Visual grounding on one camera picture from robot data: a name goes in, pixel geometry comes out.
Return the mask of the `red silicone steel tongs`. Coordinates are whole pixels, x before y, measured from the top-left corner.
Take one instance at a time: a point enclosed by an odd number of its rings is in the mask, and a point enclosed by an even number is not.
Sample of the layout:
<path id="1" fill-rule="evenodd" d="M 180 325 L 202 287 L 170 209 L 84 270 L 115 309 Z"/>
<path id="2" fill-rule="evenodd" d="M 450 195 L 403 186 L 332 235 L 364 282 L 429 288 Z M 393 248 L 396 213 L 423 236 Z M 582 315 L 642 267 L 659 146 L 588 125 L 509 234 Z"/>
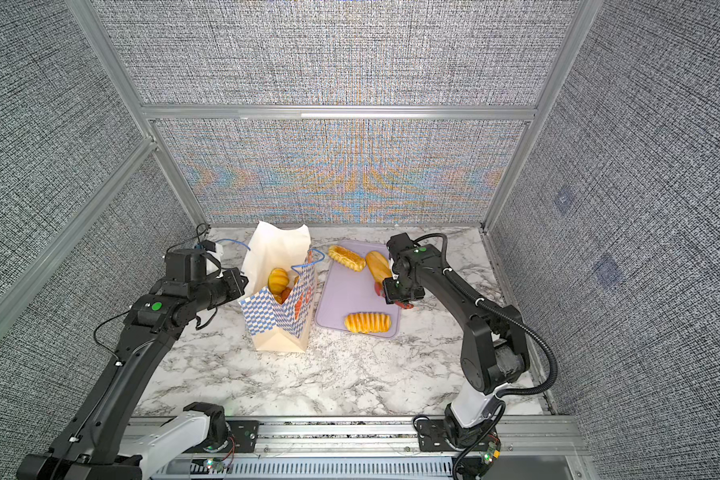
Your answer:
<path id="1" fill-rule="evenodd" d="M 404 310 L 412 309 L 414 307 L 410 299 L 401 293 L 397 280 L 392 277 L 376 282 L 374 290 L 376 294 L 379 297 L 382 297 L 389 305 L 397 305 Z"/>

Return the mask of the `long baguette loaf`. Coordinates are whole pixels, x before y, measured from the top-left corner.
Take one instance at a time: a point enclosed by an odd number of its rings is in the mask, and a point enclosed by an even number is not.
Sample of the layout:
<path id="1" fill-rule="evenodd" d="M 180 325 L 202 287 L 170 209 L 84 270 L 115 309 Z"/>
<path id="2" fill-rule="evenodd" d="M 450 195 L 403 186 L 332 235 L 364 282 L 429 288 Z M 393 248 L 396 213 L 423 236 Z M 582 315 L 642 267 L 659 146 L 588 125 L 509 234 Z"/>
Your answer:
<path id="1" fill-rule="evenodd" d="M 389 260 L 379 251 L 370 251 L 365 256 L 366 265 L 374 279 L 374 281 L 382 285 L 383 282 L 393 277 L 393 273 L 389 266 Z"/>

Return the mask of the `round yellow tart bread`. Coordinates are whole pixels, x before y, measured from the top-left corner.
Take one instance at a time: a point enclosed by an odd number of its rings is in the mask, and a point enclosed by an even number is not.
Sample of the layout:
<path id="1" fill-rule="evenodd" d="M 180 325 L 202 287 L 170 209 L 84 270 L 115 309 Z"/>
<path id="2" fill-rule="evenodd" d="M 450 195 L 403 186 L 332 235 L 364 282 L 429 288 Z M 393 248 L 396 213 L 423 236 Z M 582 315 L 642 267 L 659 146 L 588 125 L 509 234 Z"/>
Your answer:
<path id="1" fill-rule="evenodd" d="M 268 289 L 273 295 L 281 295 L 289 283 L 289 275 L 283 268 L 274 268 L 270 272 L 267 280 Z"/>

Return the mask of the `blue checkered paper bag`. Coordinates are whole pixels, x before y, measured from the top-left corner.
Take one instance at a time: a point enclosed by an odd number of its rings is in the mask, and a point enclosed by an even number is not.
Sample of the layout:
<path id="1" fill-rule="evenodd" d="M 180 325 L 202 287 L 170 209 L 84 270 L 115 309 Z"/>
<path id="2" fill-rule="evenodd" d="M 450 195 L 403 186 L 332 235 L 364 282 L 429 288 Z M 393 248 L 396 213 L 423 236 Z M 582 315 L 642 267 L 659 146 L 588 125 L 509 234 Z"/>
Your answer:
<path id="1" fill-rule="evenodd" d="M 241 273 L 248 279 L 238 300 L 258 351 L 304 353 L 316 308 L 317 267 L 326 255 L 312 246 L 309 228 L 281 229 L 259 222 Z"/>

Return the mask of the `yellow glazed danish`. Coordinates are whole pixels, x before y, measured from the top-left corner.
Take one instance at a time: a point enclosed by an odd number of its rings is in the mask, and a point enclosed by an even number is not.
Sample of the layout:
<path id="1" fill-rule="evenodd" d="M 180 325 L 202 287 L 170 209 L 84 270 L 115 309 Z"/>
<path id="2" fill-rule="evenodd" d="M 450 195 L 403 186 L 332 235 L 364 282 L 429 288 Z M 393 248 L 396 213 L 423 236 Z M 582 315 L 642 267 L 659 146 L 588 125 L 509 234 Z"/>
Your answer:
<path id="1" fill-rule="evenodd" d="M 364 257 L 341 245 L 330 246 L 328 256 L 334 262 L 354 272 L 361 272 L 366 267 L 366 260 Z"/>

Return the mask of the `yellow oval bun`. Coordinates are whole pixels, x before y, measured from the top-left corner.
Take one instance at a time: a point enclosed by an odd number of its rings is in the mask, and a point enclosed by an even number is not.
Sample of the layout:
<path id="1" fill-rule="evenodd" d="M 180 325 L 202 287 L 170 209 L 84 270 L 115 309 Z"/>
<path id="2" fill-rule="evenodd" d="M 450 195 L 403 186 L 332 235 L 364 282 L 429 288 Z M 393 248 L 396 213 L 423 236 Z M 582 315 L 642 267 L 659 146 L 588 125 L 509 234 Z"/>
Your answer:
<path id="1" fill-rule="evenodd" d="M 283 289 L 279 294 L 276 295 L 276 300 L 279 304 L 284 304 L 292 292 L 291 288 Z"/>

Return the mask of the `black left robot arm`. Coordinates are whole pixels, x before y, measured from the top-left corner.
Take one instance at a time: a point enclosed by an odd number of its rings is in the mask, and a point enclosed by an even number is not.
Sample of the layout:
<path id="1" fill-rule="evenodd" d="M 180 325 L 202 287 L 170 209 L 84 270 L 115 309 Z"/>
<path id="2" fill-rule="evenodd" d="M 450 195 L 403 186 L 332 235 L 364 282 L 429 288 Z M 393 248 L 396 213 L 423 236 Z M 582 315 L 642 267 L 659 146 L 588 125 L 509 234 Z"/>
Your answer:
<path id="1" fill-rule="evenodd" d="M 249 283 L 201 248 L 164 256 L 165 274 L 124 313 L 109 364 L 62 433 L 43 454 L 29 454 L 19 479 L 137 479 L 143 454 L 122 454 L 131 415 L 159 363 L 203 310 L 241 298 Z"/>

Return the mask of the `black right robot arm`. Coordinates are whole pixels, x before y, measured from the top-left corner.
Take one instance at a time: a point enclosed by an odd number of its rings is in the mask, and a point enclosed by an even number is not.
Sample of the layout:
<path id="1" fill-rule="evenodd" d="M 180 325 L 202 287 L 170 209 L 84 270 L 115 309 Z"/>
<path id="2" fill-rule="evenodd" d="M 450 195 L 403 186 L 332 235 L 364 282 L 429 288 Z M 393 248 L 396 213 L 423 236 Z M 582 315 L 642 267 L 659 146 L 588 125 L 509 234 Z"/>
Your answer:
<path id="1" fill-rule="evenodd" d="M 462 329 L 460 365 L 465 383 L 445 410 L 445 436 L 451 446 L 464 449 L 474 443 L 495 416 L 494 394 L 516 382 L 529 368 L 522 322 L 514 307 L 485 299 L 444 259 L 442 252 L 423 239 L 406 233 L 386 243 L 393 277 L 382 282 L 388 304 L 408 306 L 432 294 Z"/>

